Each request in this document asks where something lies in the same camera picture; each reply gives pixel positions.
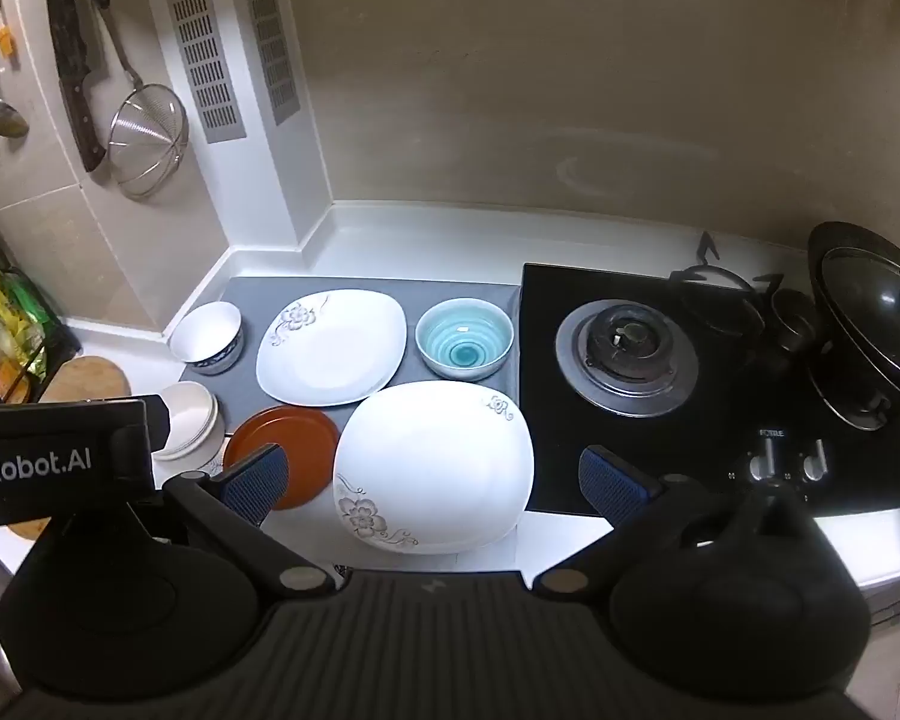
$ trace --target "floral pattern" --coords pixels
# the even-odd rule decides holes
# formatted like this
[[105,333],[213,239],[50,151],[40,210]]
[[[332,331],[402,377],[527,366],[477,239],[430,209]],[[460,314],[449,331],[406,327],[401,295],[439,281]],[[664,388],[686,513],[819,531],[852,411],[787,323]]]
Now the floral pattern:
[[[363,488],[353,488],[343,476],[338,475],[340,482],[350,493],[363,495]],[[377,511],[377,505],[370,498],[344,497],[337,501],[343,515],[344,523],[353,529],[358,538],[368,538],[372,541],[381,541],[385,544],[398,544],[400,546],[417,546],[420,542],[413,537],[410,531],[389,531],[386,519]]]
[[377,506],[370,498],[353,500],[343,498],[340,501],[343,515],[350,520],[353,532],[360,538],[373,538],[386,533],[386,519],[377,514]]
[[269,336],[271,345],[280,346],[284,341],[288,341],[290,333],[295,333],[301,328],[309,327],[316,322],[317,314],[322,312],[329,299],[330,295],[327,295],[323,300],[322,306],[320,306],[317,311],[314,311],[312,308],[306,308],[300,302],[293,303],[293,305],[290,305],[281,311],[279,316],[280,322],[277,322],[274,331],[271,333],[271,336]]
[[490,399],[490,403],[487,403],[487,408],[492,410],[492,412],[504,415],[507,422],[510,422],[514,419],[514,415],[508,411],[509,402],[502,399],[501,397],[497,397],[496,395],[493,396]]

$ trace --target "wok lid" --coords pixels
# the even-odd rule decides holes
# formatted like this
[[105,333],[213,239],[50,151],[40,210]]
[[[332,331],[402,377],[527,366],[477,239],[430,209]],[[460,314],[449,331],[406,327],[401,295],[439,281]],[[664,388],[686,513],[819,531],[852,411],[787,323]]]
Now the wok lid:
[[855,235],[832,240],[818,261],[817,276],[841,317],[900,370],[900,250],[864,232],[863,240]]

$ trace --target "wall tile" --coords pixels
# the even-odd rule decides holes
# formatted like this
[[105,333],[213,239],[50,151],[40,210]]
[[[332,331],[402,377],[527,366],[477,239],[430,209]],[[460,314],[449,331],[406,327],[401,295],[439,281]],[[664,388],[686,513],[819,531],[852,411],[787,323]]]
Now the wall tile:
[[900,0],[293,0],[334,199],[900,244]]
[[[169,84],[146,0],[111,0],[111,13],[130,63],[146,82]],[[106,143],[111,119],[132,91],[100,16],[86,0],[77,0],[82,34],[94,71],[85,89],[98,138]],[[226,251],[226,236],[214,210],[196,159],[188,154],[178,172],[146,200],[125,197],[104,163],[87,175],[79,162],[60,94],[47,21],[46,0],[19,0],[36,74],[47,92],[50,117],[58,128],[77,180],[94,215],[149,315],[164,327],[184,299]]]
[[[0,55],[0,94],[26,118],[31,131],[20,140],[0,138],[0,208],[77,181],[36,84],[16,0],[2,0],[2,15],[17,52],[12,60]],[[40,28],[46,24],[44,16]]]
[[127,279],[161,329],[226,251],[220,220],[192,153],[146,200],[123,196],[112,179],[83,182],[87,200]]
[[0,235],[65,316],[156,329],[79,186],[2,208]]

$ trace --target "wooden cutting board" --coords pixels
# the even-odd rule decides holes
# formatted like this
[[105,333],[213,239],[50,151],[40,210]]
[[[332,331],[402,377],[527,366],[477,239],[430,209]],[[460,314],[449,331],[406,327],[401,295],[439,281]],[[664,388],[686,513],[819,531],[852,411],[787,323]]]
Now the wooden cutting board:
[[40,397],[41,403],[73,403],[130,395],[124,372],[103,357],[77,357],[65,362]]

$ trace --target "teal bowl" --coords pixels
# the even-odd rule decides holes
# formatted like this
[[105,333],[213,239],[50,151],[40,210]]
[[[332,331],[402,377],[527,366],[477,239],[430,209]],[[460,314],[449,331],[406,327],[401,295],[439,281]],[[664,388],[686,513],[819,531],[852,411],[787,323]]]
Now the teal bowl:
[[496,373],[514,346],[514,323],[485,300],[437,303],[416,324],[416,348],[437,376],[475,382]]

